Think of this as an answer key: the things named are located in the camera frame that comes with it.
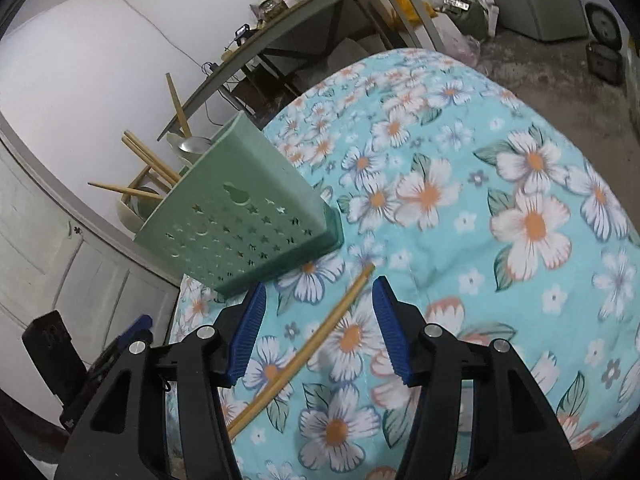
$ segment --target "metal screw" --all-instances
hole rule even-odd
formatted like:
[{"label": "metal screw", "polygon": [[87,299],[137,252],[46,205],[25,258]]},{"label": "metal screw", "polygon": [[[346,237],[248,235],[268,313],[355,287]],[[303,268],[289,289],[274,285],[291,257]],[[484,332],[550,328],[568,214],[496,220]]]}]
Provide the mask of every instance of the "metal screw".
[{"label": "metal screw", "polygon": [[196,332],[196,335],[200,339],[209,339],[213,337],[215,333],[216,333],[216,329],[213,328],[212,326],[201,326]]},{"label": "metal screw", "polygon": [[505,339],[496,339],[494,341],[494,348],[501,354],[504,354],[511,349],[511,345]]},{"label": "metal screw", "polygon": [[146,348],[146,343],[144,341],[134,341],[129,345],[129,352],[133,355],[138,355],[140,352],[143,352]]},{"label": "metal screw", "polygon": [[429,337],[440,337],[442,335],[442,328],[436,324],[428,324],[424,327],[424,334]]}]

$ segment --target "gray table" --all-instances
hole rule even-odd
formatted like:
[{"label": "gray table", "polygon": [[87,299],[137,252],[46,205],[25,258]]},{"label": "gray table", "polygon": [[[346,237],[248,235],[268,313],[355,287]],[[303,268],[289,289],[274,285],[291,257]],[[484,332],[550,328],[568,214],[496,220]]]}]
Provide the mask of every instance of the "gray table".
[{"label": "gray table", "polygon": [[[242,44],[233,55],[229,57],[222,65],[217,67],[215,71],[209,75],[204,83],[187,99],[184,104],[184,113],[187,118],[191,117],[204,103],[218,90],[224,88],[223,84],[228,81],[238,70],[249,63],[254,57],[258,56],[273,41],[282,35],[297,27],[300,23],[308,20],[311,16],[320,10],[334,6],[341,0],[302,0],[295,6],[277,16],[272,22],[269,22],[257,34],[254,34],[249,40]],[[427,10],[424,8],[421,0],[410,0],[414,9],[420,17],[427,34],[433,43],[433,47],[438,52],[444,52],[442,40],[436,30]],[[414,28],[410,25],[409,19],[396,0],[389,0],[393,8],[398,13],[404,27],[409,33],[410,42],[414,47],[421,47],[420,40],[415,34]],[[176,116],[164,128],[158,140],[162,139],[167,132],[178,132],[178,119]]]}]

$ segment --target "round table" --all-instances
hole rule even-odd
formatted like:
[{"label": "round table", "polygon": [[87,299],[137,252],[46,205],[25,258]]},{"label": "round table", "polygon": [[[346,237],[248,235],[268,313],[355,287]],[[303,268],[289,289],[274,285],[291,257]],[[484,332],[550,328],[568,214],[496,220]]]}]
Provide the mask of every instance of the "round table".
[{"label": "round table", "polygon": [[[345,243],[267,284],[246,375],[220,390],[227,421],[290,360],[367,262],[428,322],[470,342],[509,340],[574,449],[638,406],[640,237],[582,153],[513,93],[442,54],[395,50],[316,85],[264,134],[340,209]],[[172,342],[213,322],[223,306],[185,277]],[[369,286],[236,438],[242,474],[390,480],[417,394],[393,373]],[[179,474],[175,396],[169,404]],[[465,468],[471,413],[467,385],[455,474]]]}]

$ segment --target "green plastic basket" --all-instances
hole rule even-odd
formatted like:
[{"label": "green plastic basket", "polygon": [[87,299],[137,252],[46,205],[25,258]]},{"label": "green plastic basket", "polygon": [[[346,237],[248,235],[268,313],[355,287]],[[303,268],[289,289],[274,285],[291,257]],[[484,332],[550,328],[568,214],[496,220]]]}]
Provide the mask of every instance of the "green plastic basket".
[{"label": "green plastic basket", "polygon": [[336,250],[344,235],[340,213],[241,113],[135,241],[228,297]]}]

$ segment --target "concrete floor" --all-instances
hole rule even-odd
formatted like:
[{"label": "concrete floor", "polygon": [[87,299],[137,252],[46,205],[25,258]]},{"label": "concrete floor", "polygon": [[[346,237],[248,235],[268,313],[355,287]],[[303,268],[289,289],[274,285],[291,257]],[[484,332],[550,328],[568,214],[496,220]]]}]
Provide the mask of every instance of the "concrete floor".
[{"label": "concrete floor", "polygon": [[482,46],[480,72],[564,133],[640,226],[640,142],[623,88],[589,74],[586,40],[540,43],[510,31]]}]

